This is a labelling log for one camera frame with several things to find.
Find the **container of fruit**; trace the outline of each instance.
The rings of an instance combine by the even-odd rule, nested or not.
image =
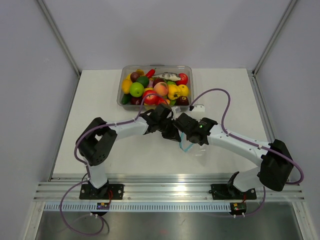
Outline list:
[[[125,110],[139,110],[144,96],[144,106],[154,109],[165,101],[170,106],[187,110],[194,100],[192,70],[188,66],[145,65],[126,66],[122,70],[117,103]]]

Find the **white table surface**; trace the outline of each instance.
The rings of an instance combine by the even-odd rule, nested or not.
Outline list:
[[[75,142],[96,117],[106,122],[131,119],[137,112],[117,104],[121,70],[84,70],[76,90],[63,135],[53,176],[84,174],[84,165],[74,158]],[[193,69],[194,96],[211,88],[223,88],[231,95],[225,126],[239,134],[266,141],[266,133],[247,70]],[[227,104],[223,92],[210,92],[197,103],[204,104],[205,115],[221,122]],[[131,136],[115,142],[105,160],[105,172],[111,174],[220,174],[246,171],[254,167],[247,159],[217,146],[206,146],[205,154],[184,153],[179,144],[162,139],[156,132]]]

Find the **red tomato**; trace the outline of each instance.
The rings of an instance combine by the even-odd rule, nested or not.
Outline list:
[[[153,90],[147,90],[144,92],[144,94],[142,95],[142,98],[144,98],[146,95],[148,94],[157,94],[156,91],[153,91]],[[148,104],[148,105],[154,105],[154,104],[157,104],[157,102],[159,101],[159,97],[157,95],[150,95],[150,96],[147,96],[145,99],[144,99],[144,103],[145,104]]]
[[[179,74],[179,77],[181,78],[181,80],[176,81],[175,84],[177,84],[177,85],[181,85],[181,84],[187,85],[187,83],[188,83],[188,76],[187,76],[187,74],[180,73],[180,74]]]
[[[167,104],[168,105],[168,104],[170,104],[170,100],[169,99],[164,100],[163,98],[159,97],[157,105],[159,105],[159,104]]]

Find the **metal corner post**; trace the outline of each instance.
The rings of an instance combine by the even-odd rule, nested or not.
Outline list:
[[[57,24],[55,23],[54,18],[52,17],[52,14],[49,11],[48,6],[46,5],[44,0],[35,0],[35,2],[38,4],[39,8],[41,9],[42,13],[44,14],[45,19],[47,20],[51,30],[53,31],[54,36],[56,37],[62,51],[64,52],[66,58],[70,62],[75,74],[77,75],[77,78],[80,79],[81,76],[81,70],[79,69],[74,57],[70,53],[70,50],[62,37]]]
[[[281,16],[280,21],[278,22],[275,30],[273,31],[266,47],[264,48],[261,57],[259,58],[257,64],[255,65],[254,69],[253,69],[253,75],[256,76],[261,68],[261,66],[263,65],[263,63],[265,62],[269,52],[271,51],[272,47],[274,46],[276,40],[278,39],[278,36],[280,35],[280,33],[282,32],[282,30],[284,29],[284,25],[286,24],[287,20],[289,19],[291,13],[293,12],[295,6],[297,5],[297,2],[299,0],[290,0],[289,4],[287,5],[284,13]]]

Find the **red chili pepper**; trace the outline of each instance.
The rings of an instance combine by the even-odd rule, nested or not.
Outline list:
[[[151,69],[150,71],[147,72],[145,75],[148,79],[151,78],[156,72],[156,69]]]

